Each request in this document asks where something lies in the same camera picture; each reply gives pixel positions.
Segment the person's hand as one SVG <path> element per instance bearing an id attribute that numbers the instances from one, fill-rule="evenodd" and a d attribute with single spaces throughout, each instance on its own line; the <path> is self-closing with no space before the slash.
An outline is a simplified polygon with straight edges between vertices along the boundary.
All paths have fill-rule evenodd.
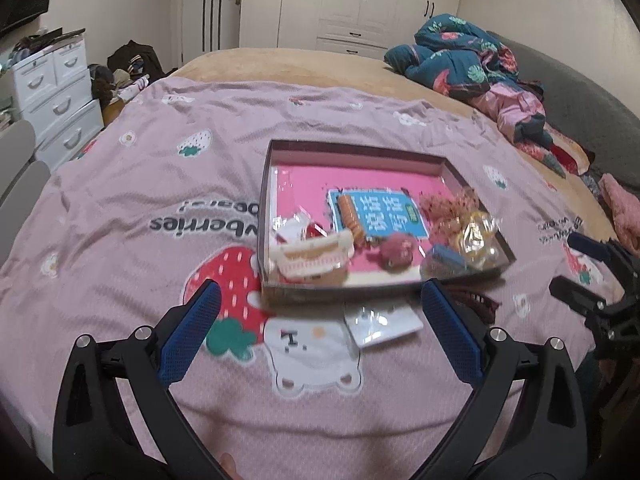
<path id="1" fill-rule="evenodd" d="M 239 474 L 238 468 L 236 468 L 234 458 L 229 453 L 222 454 L 220 456 L 219 463 L 232 480 L 243 480 L 242 476 Z"/>

